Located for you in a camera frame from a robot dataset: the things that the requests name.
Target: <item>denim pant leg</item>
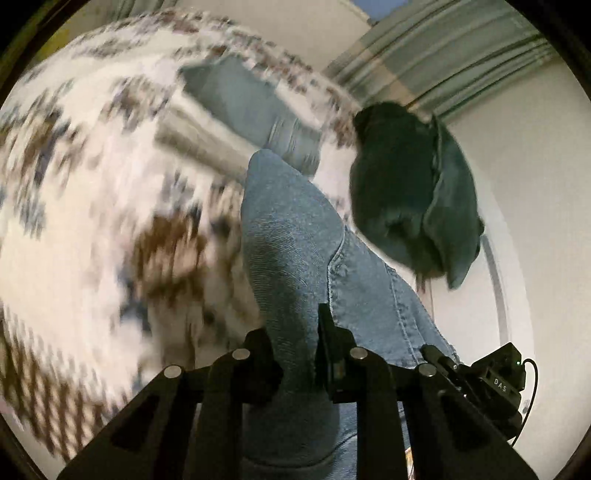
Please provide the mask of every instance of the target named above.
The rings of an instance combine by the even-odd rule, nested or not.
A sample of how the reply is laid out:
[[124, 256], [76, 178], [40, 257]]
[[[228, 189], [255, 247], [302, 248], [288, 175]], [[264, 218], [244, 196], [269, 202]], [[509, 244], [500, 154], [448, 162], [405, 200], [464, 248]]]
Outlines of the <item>denim pant leg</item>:
[[244, 478], [352, 480], [356, 407], [333, 405], [314, 382], [318, 304], [390, 363], [416, 366], [426, 342], [453, 350], [412, 289], [270, 151], [251, 158], [242, 229], [246, 271], [284, 369], [271, 404], [245, 417]]

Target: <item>curtain fold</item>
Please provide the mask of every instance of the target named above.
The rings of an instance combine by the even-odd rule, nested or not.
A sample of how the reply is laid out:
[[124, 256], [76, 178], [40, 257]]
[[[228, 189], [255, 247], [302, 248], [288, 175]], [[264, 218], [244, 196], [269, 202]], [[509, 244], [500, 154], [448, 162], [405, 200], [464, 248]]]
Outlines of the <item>curtain fold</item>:
[[555, 56], [504, 0], [412, 0], [324, 73], [363, 105], [394, 100], [445, 118]]

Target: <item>black wire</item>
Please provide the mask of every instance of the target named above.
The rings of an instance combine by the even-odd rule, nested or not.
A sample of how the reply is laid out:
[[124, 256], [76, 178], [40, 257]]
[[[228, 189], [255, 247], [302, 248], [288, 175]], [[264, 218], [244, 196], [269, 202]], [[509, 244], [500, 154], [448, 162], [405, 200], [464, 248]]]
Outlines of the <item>black wire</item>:
[[527, 421], [527, 419], [530, 416], [531, 413], [531, 409], [534, 407], [534, 400], [535, 400], [535, 393], [538, 391], [538, 366], [535, 364], [535, 362], [531, 359], [528, 358], [526, 360], [523, 360], [523, 364], [532, 364], [534, 367], [534, 372], [535, 372], [535, 381], [534, 381], [534, 392], [531, 395], [531, 402], [530, 402], [530, 406], [527, 409], [527, 413], [525, 414], [525, 418], [523, 419], [523, 424], [521, 424], [521, 428], [519, 430], [519, 433], [517, 434], [517, 436], [513, 439], [513, 443], [511, 443], [511, 446], [513, 447], [513, 445], [515, 444], [515, 442], [517, 441], [517, 439], [519, 438], [519, 435], [521, 435], [521, 432], [523, 432], [523, 427], [525, 427], [525, 422]]

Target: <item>folded denim garment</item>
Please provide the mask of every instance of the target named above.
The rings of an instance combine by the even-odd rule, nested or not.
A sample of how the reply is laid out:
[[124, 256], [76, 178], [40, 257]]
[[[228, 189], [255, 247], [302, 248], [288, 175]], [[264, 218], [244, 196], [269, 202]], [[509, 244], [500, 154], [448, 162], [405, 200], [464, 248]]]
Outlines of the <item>folded denim garment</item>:
[[354, 119], [361, 144], [350, 172], [359, 230], [422, 277], [446, 275], [458, 288], [480, 251], [470, 168], [447, 128], [404, 107], [377, 103]]
[[320, 161], [318, 130], [303, 125], [275, 94], [275, 87], [257, 78], [236, 56], [187, 66], [180, 70], [185, 93], [201, 103], [232, 131], [257, 147], [279, 155], [306, 176]]

